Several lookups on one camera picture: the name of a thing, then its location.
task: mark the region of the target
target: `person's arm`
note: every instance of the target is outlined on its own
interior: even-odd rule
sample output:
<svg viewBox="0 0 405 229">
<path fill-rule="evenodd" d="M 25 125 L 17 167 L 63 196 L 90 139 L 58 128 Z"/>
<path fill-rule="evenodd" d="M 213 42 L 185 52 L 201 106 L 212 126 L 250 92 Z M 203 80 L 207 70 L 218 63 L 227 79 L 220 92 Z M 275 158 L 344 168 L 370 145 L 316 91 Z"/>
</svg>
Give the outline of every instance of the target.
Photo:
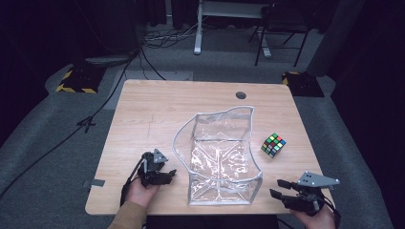
<svg viewBox="0 0 405 229">
<path fill-rule="evenodd" d="M 333 212 L 327 205 L 313 217 L 303 212 L 289 210 L 295 217 L 304 223 L 306 229 L 335 229 Z"/>
<path fill-rule="evenodd" d="M 149 185 L 147 188 L 135 179 L 130 186 L 125 203 L 119 208 L 109 229 L 140 229 L 146 219 L 146 209 L 153 196 L 160 188 L 159 185 Z"/>
</svg>

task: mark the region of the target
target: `colored cube sticker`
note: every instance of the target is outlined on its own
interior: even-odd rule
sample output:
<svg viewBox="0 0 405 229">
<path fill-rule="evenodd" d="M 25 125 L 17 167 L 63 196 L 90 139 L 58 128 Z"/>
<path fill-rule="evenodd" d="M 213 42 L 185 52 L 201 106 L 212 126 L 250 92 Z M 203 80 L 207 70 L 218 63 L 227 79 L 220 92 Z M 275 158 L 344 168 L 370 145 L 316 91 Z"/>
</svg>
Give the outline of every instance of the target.
<svg viewBox="0 0 405 229">
<path fill-rule="evenodd" d="M 266 139 L 265 143 L 263 143 L 262 150 L 270 157 L 274 157 L 285 145 L 286 142 L 274 133 Z"/>
</svg>

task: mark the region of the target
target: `black hole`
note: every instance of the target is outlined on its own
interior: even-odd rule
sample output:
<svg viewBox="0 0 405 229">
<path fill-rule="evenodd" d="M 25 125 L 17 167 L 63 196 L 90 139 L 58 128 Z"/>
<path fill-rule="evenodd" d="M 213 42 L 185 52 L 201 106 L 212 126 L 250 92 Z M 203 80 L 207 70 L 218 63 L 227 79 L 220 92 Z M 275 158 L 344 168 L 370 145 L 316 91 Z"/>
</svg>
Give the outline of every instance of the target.
<svg viewBox="0 0 405 229">
<path fill-rule="evenodd" d="M 239 98 L 239 99 L 245 99 L 246 94 L 244 92 L 237 92 L 236 97 Z"/>
</svg>

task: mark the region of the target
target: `transparent plastic container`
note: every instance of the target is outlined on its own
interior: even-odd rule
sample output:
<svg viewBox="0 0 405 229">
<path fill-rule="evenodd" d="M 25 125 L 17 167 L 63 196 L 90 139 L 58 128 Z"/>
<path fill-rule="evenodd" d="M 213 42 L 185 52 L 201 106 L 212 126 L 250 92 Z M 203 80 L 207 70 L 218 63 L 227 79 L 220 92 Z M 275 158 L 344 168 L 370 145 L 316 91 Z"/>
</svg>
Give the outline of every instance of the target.
<svg viewBox="0 0 405 229">
<path fill-rule="evenodd" d="M 251 204 L 263 172 L 250 150 L 253 107 L 195 114 L 173 150 L 189 174 L 189 205 Z"/>
</svg>

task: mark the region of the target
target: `chair leg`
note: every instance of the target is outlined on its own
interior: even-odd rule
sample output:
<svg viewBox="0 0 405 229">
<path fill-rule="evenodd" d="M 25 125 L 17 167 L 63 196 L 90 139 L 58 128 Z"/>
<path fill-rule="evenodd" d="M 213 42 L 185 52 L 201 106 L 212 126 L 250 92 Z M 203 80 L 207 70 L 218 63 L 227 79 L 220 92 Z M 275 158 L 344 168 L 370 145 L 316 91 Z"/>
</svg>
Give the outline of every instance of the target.
<svg viewBox="0 0 405 229">
<path fill-rule="evenodd" d="M 262 43 L 263 43 L 263 39 L 265 39 L 265 33 L 266 33 L 266 29 L 265 29 L 265 27 L 263 27 L 262 33 L 260 35 L 260 44 L 259 44 L 259 48 L 257 49 L 256 61 L 254 63 L 254 66 L 257 66 L 257 62 L 259 61 L 259 55 L 260 55 L 260 51 L 262 50 Z"/>
<path fill-rule="evenodd" d="M 287 40 L 283 43 L 283 45 L 286 45 L 286 43 L 289 41 L 289 39 L 291 39 L 291 37 L 294 35 L 295 33 L 292 33 L 288 38 L 287 38 Z"/>
<path fill-rule="evenodd" d="M 250 38 L 249 38 L 249 43 L 252 41 L 253 36 L 256 34 L 256 32 L 257 32 L 257 30 L 259 29 L 259 27 L 260 27 L 260 25 L 258 25 L 258 26 L 256 27 L 256 29 L 254 30 L 254 32 L 253 32 L 252 35 L 250 36 Z"/>
<path fill-rule="evenodd" d="M 309 32 L 307 31 L 307 32 L 305 33 L 305 35 L 304 35 L 304 39 L 303 39 L 303 42 L 301 43 L 300 51 L 298 52 L 297 58 L 295 59 L 294 67 L 297 66 L 298 59 L 300 58 L 300 55 L 301 55 L 301 51 L 303 50 L 305 41 L 307 40 L 308 33 L 309 33 Z"/>
</svg>

